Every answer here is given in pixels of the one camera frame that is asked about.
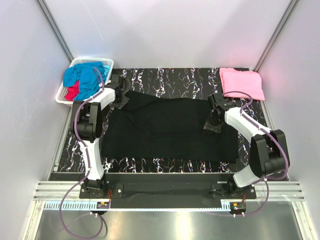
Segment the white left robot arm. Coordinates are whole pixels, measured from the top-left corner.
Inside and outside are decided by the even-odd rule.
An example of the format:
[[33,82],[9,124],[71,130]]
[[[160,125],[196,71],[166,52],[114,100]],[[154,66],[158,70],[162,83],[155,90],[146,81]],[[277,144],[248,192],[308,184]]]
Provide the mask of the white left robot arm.
[[86,100],[76,100],[72,105],[70,129],[79,143],[85,166],[82,188],[90,190],[97,198],[108,193],[100,151],[102,110],[109,105],[118,109],[126,105],[129,88],[130,84],[123,76],[113,74],[110,82],[103,84],[97,93]]

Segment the black t-shirt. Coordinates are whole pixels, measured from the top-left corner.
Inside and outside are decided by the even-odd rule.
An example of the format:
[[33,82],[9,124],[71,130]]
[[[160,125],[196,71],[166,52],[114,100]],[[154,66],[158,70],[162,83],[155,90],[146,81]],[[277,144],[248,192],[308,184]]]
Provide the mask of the black t-shirt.
[[235,163],[238,132],[224,125],[220,132],[204,128],[210,113],[206,100],[159,98],[137,91],[108,117],[102,138],[104,158],[163,158]]

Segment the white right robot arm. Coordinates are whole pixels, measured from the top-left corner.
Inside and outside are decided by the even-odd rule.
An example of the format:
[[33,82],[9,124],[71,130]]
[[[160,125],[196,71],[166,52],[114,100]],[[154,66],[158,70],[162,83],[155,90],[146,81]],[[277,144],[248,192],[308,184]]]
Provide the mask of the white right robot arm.
[[282,180],[287,177],[290,158],[285,133],[267,128],[250,117],[223,93],[208,97],[211,107],[204,129],[221,133],[226,126],[233,127],[250,143],[249,164],[233,174],[222,185],[219,194],[239,198],[260,181]]

